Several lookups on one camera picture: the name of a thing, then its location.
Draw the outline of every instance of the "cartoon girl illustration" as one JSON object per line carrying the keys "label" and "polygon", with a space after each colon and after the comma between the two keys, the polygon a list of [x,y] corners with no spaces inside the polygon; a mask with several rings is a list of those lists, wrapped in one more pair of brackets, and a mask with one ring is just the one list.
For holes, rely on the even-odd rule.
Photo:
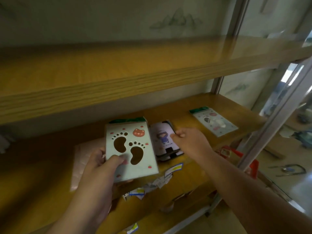
{"label": "cartoon girl illustration", "polygon": [[161,140],[161,142],[163,143],[163,144],[166,144],[166,143],[169,143],[169,140],[168,140],[168,133],[167,132],[165,132],[165,131],[160,131],[160,133],[158,133],[157,135],[156,135],[156,137],[158,138],[158,139],[160,139]]}

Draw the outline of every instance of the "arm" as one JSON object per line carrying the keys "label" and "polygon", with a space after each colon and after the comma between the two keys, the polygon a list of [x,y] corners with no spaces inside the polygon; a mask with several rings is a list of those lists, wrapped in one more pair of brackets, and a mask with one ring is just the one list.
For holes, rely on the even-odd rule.
{"label": "arm", "polygon": [[311,232],[307,216],[216,154],[199,130],[182,128],[170,136],[209,175],[249,234]]}
{"label": "arm", "polygon": [[124,161],[113,155],[105,162],[104,154],[105,148],[91,154],[68,209],[47,234],[89,234],[99,228],[110,211],[115,170]]}

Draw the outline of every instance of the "footprint design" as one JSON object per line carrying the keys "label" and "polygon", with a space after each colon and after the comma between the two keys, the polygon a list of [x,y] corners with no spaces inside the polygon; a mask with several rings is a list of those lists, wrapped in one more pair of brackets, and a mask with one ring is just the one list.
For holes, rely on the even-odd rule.
{"label": "footprint design", "polygon": [[144,154],[144,150],[145,149],[145,145],[141,142],[130,142],[129,146],[131,147],[130,152],[132,154],[132,159],[130,161],[130,163],[132,165],[137,165],[143,158],[143,154]]}
{"label": "footprint design", "polygon": [[125,143],[126,143],[126,137],[128,133],[127,132],[120,132],[116,135],[114,135],[114,137],[112,139],[115,139],[114,141],[114,147],[115,149],[119,152],[119,153],[124,153],[126,152],[126,147],[125,147]]}

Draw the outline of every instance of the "tiled floor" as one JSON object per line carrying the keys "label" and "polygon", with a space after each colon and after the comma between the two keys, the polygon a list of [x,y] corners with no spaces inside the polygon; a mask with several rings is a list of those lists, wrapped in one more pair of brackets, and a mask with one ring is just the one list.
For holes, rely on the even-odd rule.
{"label": "tiled floor", "polygon": [[231,209],[222,201],[207,218],[201,216],[177,234],[247,234]]}
{"label": "tiled floor", "polygon": [[[288,155],[284,159],[276,158],[263,150],[257,157],[257,160],[259,161],[259,170],[298,203],[308,216],[312,217],[312,150]],[[283,174],[280,168],[269,168],[287,164],[299,164],[306,169],[307,173],[296,176],[276,177],[278,174]]]}

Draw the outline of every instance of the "right hand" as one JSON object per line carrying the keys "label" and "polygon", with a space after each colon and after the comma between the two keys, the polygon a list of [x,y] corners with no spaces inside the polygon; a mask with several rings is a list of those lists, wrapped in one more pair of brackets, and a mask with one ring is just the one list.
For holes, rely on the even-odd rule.
{"label": "right hand", "polygon": [[196,162],[213,153],[213,150],[204,134],[196,128],[181,128],[170,137],[180,149]]}

